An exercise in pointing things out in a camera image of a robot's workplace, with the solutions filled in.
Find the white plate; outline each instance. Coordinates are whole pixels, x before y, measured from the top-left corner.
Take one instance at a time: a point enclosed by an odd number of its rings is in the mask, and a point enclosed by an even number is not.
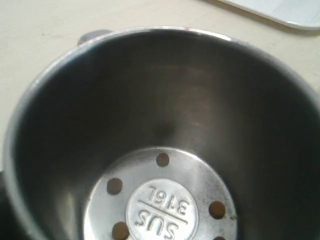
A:
[[[286,26],[320,29],[320,0],[220,0]]]

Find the beige table surface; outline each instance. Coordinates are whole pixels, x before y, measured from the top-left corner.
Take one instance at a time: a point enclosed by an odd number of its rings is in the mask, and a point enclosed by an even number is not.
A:
[[[320,31],[294,30],[217,0],[0,0],[0,145],[26,87],[73,48],[79,36],[161,25],[249,42],[288,64],[320,92]]]

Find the circular emblem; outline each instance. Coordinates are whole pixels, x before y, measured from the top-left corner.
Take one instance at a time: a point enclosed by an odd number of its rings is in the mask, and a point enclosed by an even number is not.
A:
[[[145,182],[133,192],[126,206],[126,222],[135,240],[191,240],[198,221],[192,195],[169,179]]]

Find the stainless steel cup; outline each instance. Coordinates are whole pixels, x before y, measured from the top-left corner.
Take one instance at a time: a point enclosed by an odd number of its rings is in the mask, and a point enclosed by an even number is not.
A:
[[[20,100],[3,155],[8,197],[33,240],[116,239],[116,223],[132,240],[319,240],[317,97],[221,34],[98,36]]]

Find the sus 316l marking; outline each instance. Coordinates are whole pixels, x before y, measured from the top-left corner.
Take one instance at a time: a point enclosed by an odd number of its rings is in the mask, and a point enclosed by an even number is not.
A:
[[[175,195],[170,195],[165,191],[158,190],[150,186],[151,194],[148,202],[139,200],[138,203],[148,208],[139,212],[139,220],[135,222],[138,227],[144,227],[147,231],[152,231],[155,226],[155,234],[161,236],[164,228],[166,233],[163,234],[165,240],[174,240],[174,230],[179,229],[177,223],[186,224],[188,222],[182,217],[186,215],[189,203],[185,200],[178,200]]]

